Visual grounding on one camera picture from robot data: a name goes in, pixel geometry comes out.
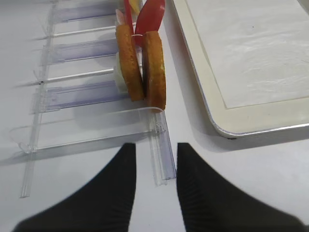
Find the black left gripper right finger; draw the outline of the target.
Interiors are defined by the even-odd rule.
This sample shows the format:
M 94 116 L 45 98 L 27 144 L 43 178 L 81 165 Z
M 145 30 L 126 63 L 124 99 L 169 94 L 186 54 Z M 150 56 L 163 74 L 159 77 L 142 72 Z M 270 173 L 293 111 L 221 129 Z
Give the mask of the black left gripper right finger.
M 295 216 L 223 178 L 191 147 L 177 147 L 177 194 L 188 232 L 304 232 Z

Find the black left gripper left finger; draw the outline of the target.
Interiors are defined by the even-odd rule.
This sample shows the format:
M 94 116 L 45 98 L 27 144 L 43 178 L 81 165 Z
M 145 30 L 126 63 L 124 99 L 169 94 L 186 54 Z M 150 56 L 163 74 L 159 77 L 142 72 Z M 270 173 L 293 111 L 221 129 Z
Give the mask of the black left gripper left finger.
M 33 215 L 15 232 L 127 232 L 137 179 L 136 146 L 126 143 L 87 184 Z

